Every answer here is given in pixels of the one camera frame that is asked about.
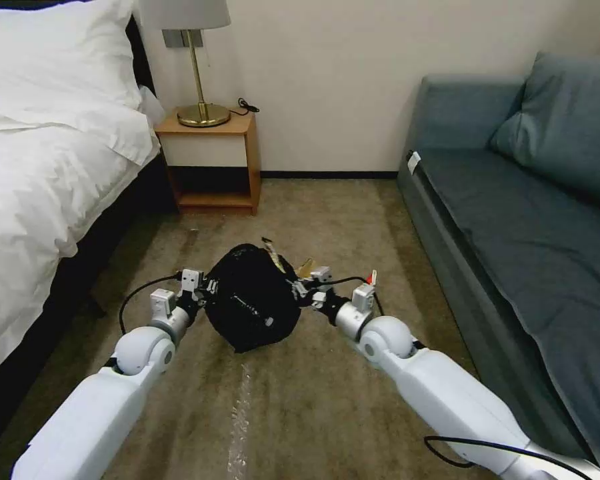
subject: bed frame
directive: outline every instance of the bed frame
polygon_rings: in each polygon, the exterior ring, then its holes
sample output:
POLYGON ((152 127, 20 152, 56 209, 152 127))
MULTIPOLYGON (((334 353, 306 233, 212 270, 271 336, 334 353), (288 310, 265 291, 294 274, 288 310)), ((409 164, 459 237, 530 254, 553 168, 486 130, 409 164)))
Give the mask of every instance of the bed frame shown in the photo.
MULTIPOLYGON (((70 0, 0 0, 0 9, 30 10, 70 0)), ((127 27, 133 50, 133 69, 140 85, 155 92, 147 55, 133 18, 127 27)), ((0 365, 0 435, 32 386, 65 327, 85 302, 89 291, 118 242, 139 213, 176 211, 162 152, 152 160, 78 242, 78 253, 62 259, 43 313, 22 343, 0 365)))

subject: bed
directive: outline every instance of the bed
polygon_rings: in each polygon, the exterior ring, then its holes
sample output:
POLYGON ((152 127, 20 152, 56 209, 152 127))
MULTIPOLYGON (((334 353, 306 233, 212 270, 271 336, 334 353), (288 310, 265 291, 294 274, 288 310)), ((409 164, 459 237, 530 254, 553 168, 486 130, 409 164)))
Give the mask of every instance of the bed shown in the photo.
POLYGON ((174 208, 131 4, 0 1, 0 433, 134 216, 174 208))

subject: floor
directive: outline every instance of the floor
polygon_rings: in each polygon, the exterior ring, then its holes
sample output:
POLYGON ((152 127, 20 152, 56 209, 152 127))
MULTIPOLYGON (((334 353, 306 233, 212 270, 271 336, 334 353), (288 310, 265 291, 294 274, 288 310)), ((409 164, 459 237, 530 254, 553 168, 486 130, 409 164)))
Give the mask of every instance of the floor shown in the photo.
MULTIPOLYGON (((266 180, 256 217, 134 224, 93 290, 108 315, 85 311, 71 321, 0 441, 0 478, 72 388, 109 357, 127 292, 182 267, 208 271, 231 247, 262 236, 292 264, 312 257, 336 278, 377 269, 386 312, 473 372, 394 181, 266 180)), ((353 286, 337 290, 350 294, 353 286)), ((149 293, 129 304, 128 327, 146 324, 149 293)), ((290 338, 244 355, 200 314, 104 478, 493 478, 436 459, 421 440, 428 433, 392 382, 320 314, 305 311, 290 338)))

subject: seat cushion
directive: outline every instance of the seat cushion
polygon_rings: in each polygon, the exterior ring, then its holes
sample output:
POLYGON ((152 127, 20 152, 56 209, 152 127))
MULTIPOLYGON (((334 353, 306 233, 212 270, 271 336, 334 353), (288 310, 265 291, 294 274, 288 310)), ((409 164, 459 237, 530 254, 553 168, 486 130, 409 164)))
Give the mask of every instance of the seat cushion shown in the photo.
POLYGON ((600 208, 492 152, 420 155, 600 462, 600 208))

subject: wooden nightstand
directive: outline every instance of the wooden nightstand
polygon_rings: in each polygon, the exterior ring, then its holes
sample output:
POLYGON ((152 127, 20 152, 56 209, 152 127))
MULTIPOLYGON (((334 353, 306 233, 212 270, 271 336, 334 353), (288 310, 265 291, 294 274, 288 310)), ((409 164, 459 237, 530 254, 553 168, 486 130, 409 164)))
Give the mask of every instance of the wooden nightstand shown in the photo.
POLYGON ((223 125, 185 127, 172 112, 155 129, 180 212, 255 215, 260 201, 260 156, 255 116, 231 114, 223 125))

